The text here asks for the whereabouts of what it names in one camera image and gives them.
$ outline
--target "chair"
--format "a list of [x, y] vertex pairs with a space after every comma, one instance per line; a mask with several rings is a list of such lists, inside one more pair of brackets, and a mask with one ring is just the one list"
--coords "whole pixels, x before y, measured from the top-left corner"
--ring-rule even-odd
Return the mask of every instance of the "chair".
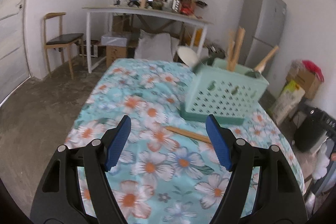
[[[83, 65], [85, 62], [85, 57], [84, 57], [84, 42], [83, 42], [83, 33], [68, 33], [68, 34], [63, 34], [63, 16], [65, 16], [66, 13], [49, 13], [46, 14], [43, 17], [43, 41], [44, 41], [44, 51], [45, 51], [45, 57], [47, 60], [47, 67], [48, 67], [48, 72], [49, 76], [51, 77], [51, 71], [50, 71], [50, 64], [49, 64], [49, 58], [48, 58], [48, 49], [49, 48], [58, 48], [58, 50], [61, 52], [61, 59], [62, 59], [62, 64], [64, 64], [64, 52], [63, 48], [68, 49], [68, 59], [69, 59], [69, 68], [70, 68], [70, 74], [71, 74], [71, 79], [74, 79], [74, 72], [72, 69], [72, 63], [71, 63], [71, 48], [70, 46], [73, 43], [76, 43], [77, 45], [80, 44], [82, 48], [82, 61]], [[46, 20], [51, 19], [54, 17], [59, 17], [59, 36], [49, 40], [47, 42], [47, 35], [46, 35]]]

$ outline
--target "chair cushion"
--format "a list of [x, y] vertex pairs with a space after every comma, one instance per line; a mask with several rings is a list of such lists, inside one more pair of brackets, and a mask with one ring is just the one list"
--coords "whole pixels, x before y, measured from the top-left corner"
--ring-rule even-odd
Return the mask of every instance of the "chair cushion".
[[68, 44], [71, 41], [74, 41], [80, 37], [82, 37], [83, 33], [68, 33], [62, 34], [59, 37], [56, 37], [47, 42], [47, 45], [56, 45], [56, 44]]

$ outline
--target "refrigerator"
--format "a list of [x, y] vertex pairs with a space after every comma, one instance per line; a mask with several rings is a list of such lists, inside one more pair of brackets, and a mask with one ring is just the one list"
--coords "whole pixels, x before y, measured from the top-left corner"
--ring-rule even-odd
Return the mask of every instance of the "refrigerator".
[[[280, 43], [287, 5], [282, 0], [244, 0], [239, 26], [246, 30], [238, 63], [254, 68]], [[273, 60], [263, 75], [266, 76]]]

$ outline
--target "silver screw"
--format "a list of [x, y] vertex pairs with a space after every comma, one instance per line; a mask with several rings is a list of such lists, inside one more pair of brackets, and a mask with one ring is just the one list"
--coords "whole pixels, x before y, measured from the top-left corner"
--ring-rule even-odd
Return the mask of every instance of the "silver screw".
[[272, 151], [274, 152], [279, 152], [280, 148], [277, 145], [272, 145], [271, 146]]
[[98, 145], [100, 145], [100, 143], [101, 143], [100, 139], [95, 139], [95, 140], [92, 141], [91, 144], [92, 144], [93, 146], [98, 146]]
[[57, 151], [58, 151], [58, 152], [63, 152], [66, 148], [67, 148], [67, 147], [66, 147], [64, 144], [62, 144], [62, 145], [60, 145], [60, 146], [57, 148]]
[[243, 146], [243, 145], [245, 145], [246, 142], [243, 139], [238, 139], [238, 140], [236, 140], [236, 143], [237, 143], [237, 145]]

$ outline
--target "white table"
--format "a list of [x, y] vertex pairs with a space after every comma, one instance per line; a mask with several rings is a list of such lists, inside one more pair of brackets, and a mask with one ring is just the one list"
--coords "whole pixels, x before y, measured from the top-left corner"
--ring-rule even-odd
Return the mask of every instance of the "white table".
[[[198, 19], [196, 17], [191, 16], [185, 16], [178, 13], [173, 12], [166, 12], [162, 10], [153, 10], [153, 9], [142, 9], [142, 8], [133, 8], [128, 6], [108, 6], [108, 7], [83, 7], [83, 9], [87, 10], [86, 14], [86, 48], [87, 51], [90, 51], [88, 49], [91, 48], [91, 13], [106, 13], [106, 21], [108, 22], [108, 26], [112, 26], [113, 23], [113, 13], [120, 13], [120, 14], [133, 14], [133, 15], [141, 15], [141, 16], [152, 16], [152, 17], [160, 17], [165, 19], [170, 19], [174, 21], [180, 21], [184, 22], [190, 25], [194, 25], [194, 32], [191, 39], [190, 47], [194, 45], [196, 32], [198, 28], [202, 28], [203, 32], [199, 41], [199, 46], [197, 50], [197, 55], [200, 56], [202, 47], [205, 42], [205, 38], [208, 31], [208, 26], [211, 24], [210, 22], [207, 22], [203, 19]], [[101, 59], [95, 64], [91, 65], [91, 56], [87, 54], [87, 68], [88, 72], [91, 73], [92, 70], [94, 70], [100, 62], [104, 60]]]

